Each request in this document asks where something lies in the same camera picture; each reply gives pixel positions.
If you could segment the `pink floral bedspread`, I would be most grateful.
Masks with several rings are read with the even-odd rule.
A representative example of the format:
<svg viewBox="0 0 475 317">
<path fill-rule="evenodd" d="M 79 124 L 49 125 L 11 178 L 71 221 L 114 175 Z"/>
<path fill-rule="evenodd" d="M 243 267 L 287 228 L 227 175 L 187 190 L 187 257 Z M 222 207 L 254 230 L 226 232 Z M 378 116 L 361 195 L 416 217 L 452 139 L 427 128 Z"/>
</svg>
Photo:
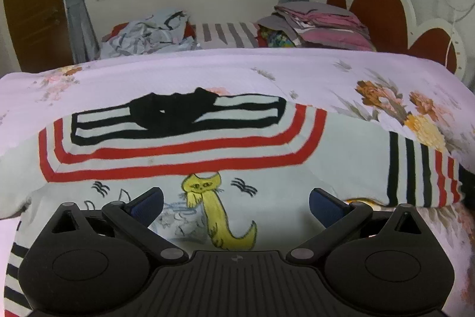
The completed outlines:
<svg viewBox="0 0 475 317">
<path fill-rule="evenodd" d="M 474 95 L 443 65 L 390 53 L 253 48 L 102 59 L 1 79 L 1 156 L 73 113 L 154 93 L 259 94 L 373 122 L 402 135 L 434 125 L 474 167 Z"/>
</svg>

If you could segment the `grey striped pillow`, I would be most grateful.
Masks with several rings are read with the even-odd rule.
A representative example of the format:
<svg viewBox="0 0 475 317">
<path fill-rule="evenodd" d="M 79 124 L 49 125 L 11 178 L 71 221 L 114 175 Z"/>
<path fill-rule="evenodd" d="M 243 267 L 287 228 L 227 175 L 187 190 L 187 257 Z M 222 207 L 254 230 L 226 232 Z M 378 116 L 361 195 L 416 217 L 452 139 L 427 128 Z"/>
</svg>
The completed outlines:
<svg viewBox="0 0 475 317">
<path fill-rule="evenodd" d="M 191 26 L 203 49 L 257 48 L 254 23 L 199 23 Z"/>
</svg>

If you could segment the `red white headboard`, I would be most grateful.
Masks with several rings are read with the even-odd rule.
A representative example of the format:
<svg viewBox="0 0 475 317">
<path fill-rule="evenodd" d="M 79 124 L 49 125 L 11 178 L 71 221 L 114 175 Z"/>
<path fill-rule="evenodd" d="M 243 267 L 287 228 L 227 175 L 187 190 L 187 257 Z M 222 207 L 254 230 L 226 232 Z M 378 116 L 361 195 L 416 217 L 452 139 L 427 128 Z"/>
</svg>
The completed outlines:
<svg viewBox="0 0 475 317">
<path fill-rule="evenodd" d="M 454 74 L 465 75 L 467 56 L 456 28 L 443 18 L 418 23 L 411 0 L 327 0 L 345 8 L 368 28 L 379 52 L 430 59 Z"/>
</svg>

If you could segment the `brown wooden door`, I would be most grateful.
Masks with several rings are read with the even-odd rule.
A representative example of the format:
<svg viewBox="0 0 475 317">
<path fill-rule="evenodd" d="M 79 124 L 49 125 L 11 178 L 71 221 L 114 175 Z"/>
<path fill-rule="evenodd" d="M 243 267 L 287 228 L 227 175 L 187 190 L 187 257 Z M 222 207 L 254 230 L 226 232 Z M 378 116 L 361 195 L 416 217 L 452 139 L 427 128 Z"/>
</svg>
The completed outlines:
<svg viewBox="0 0 475 317">
<path fill-rule="evenodd" d="M 3 0 L 21 70 L 44 72 L 73 64 L 64 0 Z"/>
</svg>

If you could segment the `crumpled grey patterned clothes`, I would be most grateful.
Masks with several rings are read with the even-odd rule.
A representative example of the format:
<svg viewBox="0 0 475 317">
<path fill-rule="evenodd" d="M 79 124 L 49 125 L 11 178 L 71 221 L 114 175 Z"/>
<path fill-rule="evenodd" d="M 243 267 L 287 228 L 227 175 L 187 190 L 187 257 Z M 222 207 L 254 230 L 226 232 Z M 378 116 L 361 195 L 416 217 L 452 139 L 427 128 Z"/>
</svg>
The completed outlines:
<svg viewBox="0 0 475 317">
<path fill-rule="evenodd" d="M 179 9 L 161 9 L 149 17 L 113 28 L 102 42 L 99 58 L 192 51 L 198 47 L 188 14 Z"/>
</svg>

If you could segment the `stack of pink bedding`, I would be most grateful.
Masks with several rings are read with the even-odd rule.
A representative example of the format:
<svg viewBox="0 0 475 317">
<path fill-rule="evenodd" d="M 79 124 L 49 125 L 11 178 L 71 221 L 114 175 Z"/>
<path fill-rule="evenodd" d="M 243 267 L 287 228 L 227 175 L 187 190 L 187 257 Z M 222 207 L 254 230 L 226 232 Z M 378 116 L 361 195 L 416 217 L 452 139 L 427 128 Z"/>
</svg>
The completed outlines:
<svg viewBox="0 0 475 317">
<path fill-rule="evenodd" d="M 325 3 L 290 1 L 257 21 L 257 39 L 267 48 L 329 48 L 375 51 L 367 27 L 350 11 Z"/>
</svg>

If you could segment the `striped knit sweater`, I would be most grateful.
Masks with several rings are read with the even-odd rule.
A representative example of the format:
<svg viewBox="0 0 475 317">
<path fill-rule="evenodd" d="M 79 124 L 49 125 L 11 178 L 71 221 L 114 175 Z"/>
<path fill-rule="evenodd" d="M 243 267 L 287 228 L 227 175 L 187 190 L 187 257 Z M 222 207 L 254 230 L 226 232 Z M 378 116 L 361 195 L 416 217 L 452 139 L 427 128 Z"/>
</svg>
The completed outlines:
<svg viewBox="0 0 475 317">
<path fill-rule="evenodd" d="M 1 216 L 21 216 L 6 315 L 31 310 L 18 268 L 60 204 L 98 210 L 153 187 L 164 212 L 151 228 L 182 248 L 285 251 L 316 230 L 315 187 L 384 208 L 445 208 L 470 201 L 474 168 L 434 125 L 405 136 L 274 96 L 196 89 L 73 113 L 1 156 Z"/>
</svg>

